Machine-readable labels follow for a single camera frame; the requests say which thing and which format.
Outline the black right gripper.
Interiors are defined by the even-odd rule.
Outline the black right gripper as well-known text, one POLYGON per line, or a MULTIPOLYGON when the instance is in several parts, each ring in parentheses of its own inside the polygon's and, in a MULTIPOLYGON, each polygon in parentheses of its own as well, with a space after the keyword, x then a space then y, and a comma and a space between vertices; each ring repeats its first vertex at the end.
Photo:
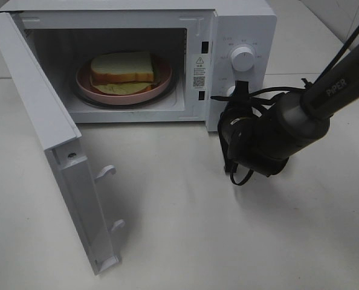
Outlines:
POLYGON ((227 103, 218 123, 218 134, 226 172, 233 171, 235 164, 255 172, 258 171, 256 136, 254 134, 256 120, 251 98, 248 97, 248 82, 237 80, 235 97, 231 97, 227 103))

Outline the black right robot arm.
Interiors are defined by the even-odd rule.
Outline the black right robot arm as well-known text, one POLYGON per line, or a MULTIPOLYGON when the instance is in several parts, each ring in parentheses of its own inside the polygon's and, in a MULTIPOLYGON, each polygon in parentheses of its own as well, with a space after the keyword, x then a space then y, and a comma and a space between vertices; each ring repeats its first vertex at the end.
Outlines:
POLYGON ((237 81, 220 115, 218 134, 225 172, 233 175, 242 165, 265 176, 278 174, 290 156, 323 138, 334 113, 359 98, 359 44, 333 69, 305 89, 279 87, 273 98, 248 91, 237 81))

